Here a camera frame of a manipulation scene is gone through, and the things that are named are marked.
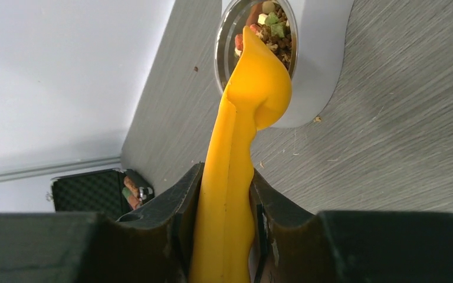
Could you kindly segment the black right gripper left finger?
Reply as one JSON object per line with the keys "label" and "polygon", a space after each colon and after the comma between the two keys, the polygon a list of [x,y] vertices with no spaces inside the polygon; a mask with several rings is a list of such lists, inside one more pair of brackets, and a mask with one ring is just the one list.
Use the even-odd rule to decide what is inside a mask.
{"label": "black right gripper left finger", "polygon": [[0,282],[186,282],[203,169],[116,221],[0,213]]}

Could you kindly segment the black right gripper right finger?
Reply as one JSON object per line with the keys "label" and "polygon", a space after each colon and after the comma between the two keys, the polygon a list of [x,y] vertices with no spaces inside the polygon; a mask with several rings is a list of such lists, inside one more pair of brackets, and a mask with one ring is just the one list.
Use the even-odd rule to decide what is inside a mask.
{"label": "black right gripper right finger", "polygon": [[453,282],[453,213],[312,214],[259,173],[250,197],[254,282]]}

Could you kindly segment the yellow plastic scoop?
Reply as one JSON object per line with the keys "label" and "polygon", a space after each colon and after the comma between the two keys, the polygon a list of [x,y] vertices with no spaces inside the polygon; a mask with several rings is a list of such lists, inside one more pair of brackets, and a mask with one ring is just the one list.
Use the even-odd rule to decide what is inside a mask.
{"label": "yellow plastic scoop", "polygon": [[250,27],[212,131],[193,233],[189,282],[249,282],[255,237],[250,208],[256,133],[278,121],[291,100],[291,78]]}

